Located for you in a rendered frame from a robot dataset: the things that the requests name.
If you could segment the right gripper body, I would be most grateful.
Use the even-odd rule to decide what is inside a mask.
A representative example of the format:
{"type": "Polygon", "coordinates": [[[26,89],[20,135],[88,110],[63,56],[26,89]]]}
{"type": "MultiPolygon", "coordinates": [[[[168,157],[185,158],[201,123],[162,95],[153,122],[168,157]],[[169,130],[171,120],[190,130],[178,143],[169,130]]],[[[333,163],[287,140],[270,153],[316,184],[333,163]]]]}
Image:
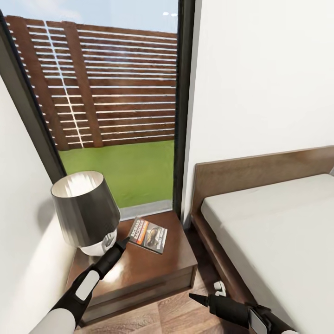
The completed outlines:
{"type": "Polygon", "coordinates": [[[236,324],[235,302],[221,295],[210,294],[210,313],[236,324]]]}

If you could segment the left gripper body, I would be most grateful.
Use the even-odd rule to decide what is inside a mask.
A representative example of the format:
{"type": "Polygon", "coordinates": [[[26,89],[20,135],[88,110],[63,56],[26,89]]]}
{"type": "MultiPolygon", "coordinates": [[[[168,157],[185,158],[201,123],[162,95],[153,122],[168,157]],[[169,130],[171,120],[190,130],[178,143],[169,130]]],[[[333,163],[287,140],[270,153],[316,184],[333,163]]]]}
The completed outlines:
{"type": "Polygon", "coordinates": [[[125,250],[126,246],[120,240],[116,240],[113,247],[111,247],[101,258],[108,261],[110,267],[112,268],[121,259],[125,250]]]}

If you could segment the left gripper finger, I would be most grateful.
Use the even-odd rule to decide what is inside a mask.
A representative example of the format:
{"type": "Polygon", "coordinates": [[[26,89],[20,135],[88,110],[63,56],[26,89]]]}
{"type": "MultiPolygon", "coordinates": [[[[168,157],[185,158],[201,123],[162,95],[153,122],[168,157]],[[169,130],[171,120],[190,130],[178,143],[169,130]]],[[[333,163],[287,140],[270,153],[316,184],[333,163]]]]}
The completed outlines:
{"type": "Polygon", "coordinates": [[[123,243],[124,245],[126,245],[126,244],[128,243],[129,240],[130,240],[130,237],[127,236],[127,238],[126,238],[125,240],[123,240],[122,243],[123,243]]]}

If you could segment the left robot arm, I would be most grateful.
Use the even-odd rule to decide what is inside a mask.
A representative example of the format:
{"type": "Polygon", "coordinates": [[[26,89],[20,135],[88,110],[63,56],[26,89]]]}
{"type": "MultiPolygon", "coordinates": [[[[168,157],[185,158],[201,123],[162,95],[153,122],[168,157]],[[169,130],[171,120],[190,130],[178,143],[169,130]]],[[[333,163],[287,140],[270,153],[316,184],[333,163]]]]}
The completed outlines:
{"type": "Polygon", "coordinates": [[[130,240],[116,240],[115,233],[105,236],[102,242],[101,259],[88,267],[72,283],[71,288],[29,334],[73,334],[92,299],[92,290],[103,280],[110,269],[121,259],[130,240]]]}

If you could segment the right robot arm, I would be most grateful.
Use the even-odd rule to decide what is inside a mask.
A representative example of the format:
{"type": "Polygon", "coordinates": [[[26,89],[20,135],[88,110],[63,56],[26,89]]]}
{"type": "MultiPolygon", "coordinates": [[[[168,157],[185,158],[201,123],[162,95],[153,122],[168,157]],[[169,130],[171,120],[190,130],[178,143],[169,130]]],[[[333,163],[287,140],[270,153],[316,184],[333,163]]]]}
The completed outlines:
{"type": "Polygon", "coordinates": [[[189,297],[202,305],[210,306],[210,313],[224,320],[249,329],[249,323],[256,334],[298,334],[291,326],[283,322],[271,309],[258,304],[236,302],[226,298],[226,289],[222,281],[214,284],[216,295],[208,296],[189,293],[189,297]],[[253,307],[249,309],[248,306],[253,307]]]}

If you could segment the hardback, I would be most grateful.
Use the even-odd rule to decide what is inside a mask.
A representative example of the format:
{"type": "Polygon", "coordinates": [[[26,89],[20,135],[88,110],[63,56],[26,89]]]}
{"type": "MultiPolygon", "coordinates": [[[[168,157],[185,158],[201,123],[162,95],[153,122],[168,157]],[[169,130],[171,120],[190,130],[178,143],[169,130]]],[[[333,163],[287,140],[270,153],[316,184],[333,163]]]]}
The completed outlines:
{"type": "Polygon", "coordinates": [[[157,255],[163,254],[167,229],[160,227],[142,218],[135,217],[128,233],[128,243],[152,251],[157,255]]]}

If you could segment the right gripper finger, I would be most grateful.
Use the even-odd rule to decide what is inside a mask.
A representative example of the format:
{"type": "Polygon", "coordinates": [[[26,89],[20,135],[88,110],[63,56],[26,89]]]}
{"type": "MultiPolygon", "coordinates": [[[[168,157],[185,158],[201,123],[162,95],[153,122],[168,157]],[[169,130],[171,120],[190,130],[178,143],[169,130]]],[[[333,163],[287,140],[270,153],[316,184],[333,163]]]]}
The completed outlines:
{"type": "Polygon", "coordinates": [[[202,305],[208,307],[210,305],[210,295],[203,296],[198,294],[189,293],[189,297],[194,299],[195,301],[201,303],[202,305]]]}

